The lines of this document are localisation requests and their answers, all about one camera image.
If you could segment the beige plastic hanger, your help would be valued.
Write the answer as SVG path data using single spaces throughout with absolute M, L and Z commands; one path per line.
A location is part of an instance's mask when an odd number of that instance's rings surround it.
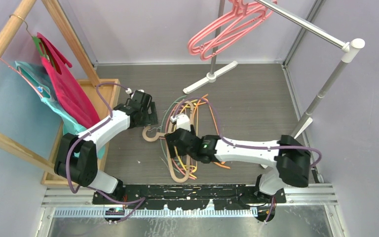
M 142 136 L 148 142 L 155 142 L 155 141 L 158 141 L 158 140 L 160 142 L 161 141 L 162 142 L 166 142 L 165 141 L 165 135 L 166 135 L 166 133 L 165 132 L 160 132 L 159 130 L 160 130 L 159 127 L 146 126 L 143 129 Z

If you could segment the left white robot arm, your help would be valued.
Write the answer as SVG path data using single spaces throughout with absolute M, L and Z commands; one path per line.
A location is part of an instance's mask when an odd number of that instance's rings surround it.
M 132 92 L 124 104 L 111 109 L 110 114 L 90 129 L 61 138 L 54 164 L 54 172 L 71 183 L 93 188 L 105 193 L 105 198 L 113 204 L 124 197 L 123 182 L 99 170 L 98 152 L 119 133 L 158 123 L 155 102 L 143 90 Z

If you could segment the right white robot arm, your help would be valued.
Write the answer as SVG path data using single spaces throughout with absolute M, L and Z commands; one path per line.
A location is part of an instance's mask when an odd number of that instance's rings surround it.
M 172 158 L 189 156 L 202 163 L 238 161 L 269 167 L 270 171 L 260 175 L 254 189 L 256 200 L 262 203 L 268 202 L 287 185 L 308 186 L 310 149 L 289 135 L 282 135 L 278 140 L 253 142 L 219 135 L 199 138 L 193 131 L 178 128 L 166 134 L 165 139 Z

